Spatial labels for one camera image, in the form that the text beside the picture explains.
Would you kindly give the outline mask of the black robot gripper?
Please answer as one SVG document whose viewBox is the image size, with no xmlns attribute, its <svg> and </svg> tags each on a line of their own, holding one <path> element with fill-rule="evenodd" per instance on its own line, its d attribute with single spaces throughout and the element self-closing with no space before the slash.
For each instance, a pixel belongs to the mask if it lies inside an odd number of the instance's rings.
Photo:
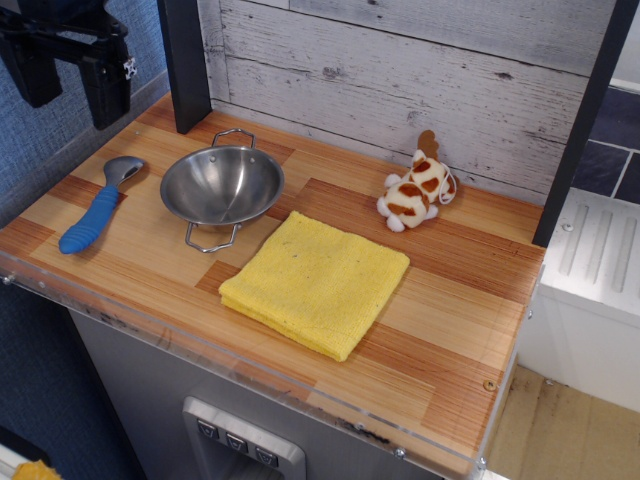
<svg viewBox="0 0 640 480">
<path fill-rule="evenodd" d="M 79 62 L 97 130 L 129 112 L 136 60 L 128 53 L 127 27 L 106 5 L 105 1 L 1 3 L 1 58 L 31 107 L 40 108 L 62 93 L 54 57 Z"/>
</svg>

